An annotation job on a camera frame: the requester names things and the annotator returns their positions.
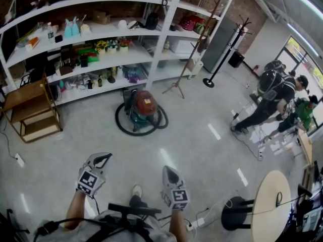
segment table top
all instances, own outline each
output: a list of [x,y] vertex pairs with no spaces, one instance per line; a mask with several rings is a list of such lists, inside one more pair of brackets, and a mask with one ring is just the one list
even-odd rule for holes
[[302,145],[306,160],[310,166],[313,164],[313,155],[312,155],[312,142],[308,137],[307,133],[303,130],[298,129],[298,139]]
[[251,232],[254,242],[275,242],[288,221],[291,204],[276,207],[277,193],[283,194],[282,202],[291,200],[291,191],[284,174],[271,171],[261,182],[253,204]]

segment black trash can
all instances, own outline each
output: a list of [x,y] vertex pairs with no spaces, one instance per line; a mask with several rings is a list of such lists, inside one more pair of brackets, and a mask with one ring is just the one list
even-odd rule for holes
[[238,51],[235,51],[229,60],[229,64],[234,68],[238,68],[243,62],[243,60],[244,60],[244,56],[240,54]]

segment refrigerator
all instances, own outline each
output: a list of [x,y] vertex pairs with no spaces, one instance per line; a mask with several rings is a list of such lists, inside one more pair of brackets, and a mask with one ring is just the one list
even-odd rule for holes
[[[214,35],[214,38],[212,39],[204,56],[201,59],[204,68],[210,73],[214,73],[221,60],[227,53],[228,49],[230,48],[230,44],[232,44],[234,39],[237,37],[237,29],[238,27],[235,22],[231,21],[227,17],[223,18],[216,34]],[[238,42],[235,45],[235,48],[239,46],[243,38],[244,35],[239,38]],[[234,51],[235,50],[232,49],[230,55],[226,59],[226,62],[230,59]]]

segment coat rack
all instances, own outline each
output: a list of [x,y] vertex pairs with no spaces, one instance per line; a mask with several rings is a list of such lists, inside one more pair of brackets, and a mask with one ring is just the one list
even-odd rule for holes
[[192,57],[193,57],[193,55],[194,55],[195,51],[197,50],[197,48],[198,48],[199,44],[200,44],[200,43],[201,43],[201,41],[202,41],[202,39],[203,39],[204,37],[206,38],[205,33],[206,33],[206,31],[209,29],[210,22],[211,22],[211,20],[213,19],[213,16],[214,16],[214,14],[216,13],[216,11],[217,11],[218,6],[220,5],[220,3],[221,3],[221,0],[218,0],[218,2],[216,3],[216,6],[215,6],[215,7],[214,7],[214,9],[213,9],[213,12],[211,13],[211,16],[208,18],[208,20],[207,20],[207,22],[206,22],[206,24],[205,24],[205,28],[204,28],[204,30],[202,31],[202,33],[201,33],[201,35],[200,35],[200,37],[199,37],[199,39],[198,39],[198,41],[197,41],[196,45],[194,46],[194,49],[193,49],[193,51],[192,51],[192,53],[191,53],[190,57],[188,58],[188,60],[187,60],[187,62],[186,62],[186,64],[185,64],[185,66],[184,66],[184,68],[183,68],[183,70],[182,70],[182,73],[181,73],[181,75],[179,76],[178,80],[177,80],[175,83],[173,83],[173,84],[171,85],[171,87],[169,87],[169,88],[168,88],[166,91],[164,91],[162,94],[164,94],[164,93],[168,92],[168,91],[169,91],[169,90],[171,90],[173,87],[175,87],[175,88],[178,88],[178,89],[180,90],[181,95],[182,95],[182,98],[183,98],[183,99],[185,99],[184,94],[183,94],[183,92],[182,92],[182,89],[181,89],[181,87],[180,87],[180,81],[181,81],[181,79],[182,79],[182,77],[183,77],[183,75],[184,75],[184,72],[185,72],[185,70],[186,70],[186,68],[187,68],[187,66],[188,66],[188,63],[189,63],[189,62],[190,62],[190,60],[192,59]]
[[249,21],[249,17],[247,18],[247,20],[246,20],[246,21],[244,21],[244,20],[243,20],[243,18],[241,17],[241,15],[239,15],[239,16],[240,16],[240,18],[242,19],[243,24],[242,24],[242,26],[241,26],[241,27],[237,24],[237,26],[238,26],[238,28],[239,28],[239,32],[238,32],[237,37],[235,38],[235,40],[234,40],[234,41],[233,41],[233,43],[231,44],[231,46],[230,46],[230,48],[229,48],[228,52],[226,53],[226,55],[225,55],[225,56],[224,56],[224,58],[222,59],[221,63],[220,63],[220,64],[219,64],[219,66],[217,67],[216,71],[212,74],[211,78],[210,78],[210,79],[208,79],[208,78],[204,78],[204,79],[203,79],[203,83],[204,83],[207,87],[209,87],[209,88],[213,88],[213,87],[214,87],[214,83],[213,83],[213,81],[212,81],[212,80],[213,80],[213,78],[214,78],[214,76],[215,76],[215,75],[217,74],[217,72],[220,70],[221,66],[223,65],[223,63],[224,63],[224,62],[225,62],[225,60],[227,59],[228,55],[230,54],[230,52],[231,52],[232,48],[234,48],[235,44],[238,42],[238,40],[239,40],[240,36],[242,36],[242,35],[244,35],[244,34],[250,34],[250,35],[251,35],[251,33],[249,33],[249,32],[245,32],[245,31],[244,31],[244,28],[245,28],[248,24],[250,24],[250,23],[251,23],[251,22],[248,22],[248,21]]

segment gray shirt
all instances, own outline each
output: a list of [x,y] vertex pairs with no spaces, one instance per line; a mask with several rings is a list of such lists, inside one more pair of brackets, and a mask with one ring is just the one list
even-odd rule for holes
[[[112,211],[104,211],[94,219],[99,220],[106,215],[112,215],[115,217],[121,217],[121,214]],[[138,216],[128,215],[128,219],[138,219]],[[145,220],[151,228],[149,228],[149,236],[154,242],[176,242],[176,238],[168,231],[162,230],[159,222],[152,217],[148,217]],[[46,236],[39,236],[37,242],[84,242],[92,237],[100,230],[100,226],[88,221],[82,221],[78,227],[74,230],[66,230],[63,227],[59,228],[51,234]],[[104,242],[145,242],[142,236],[137,233],[131,233],[127,230],[122,231],[116,235],[110,236],[103,240]]]

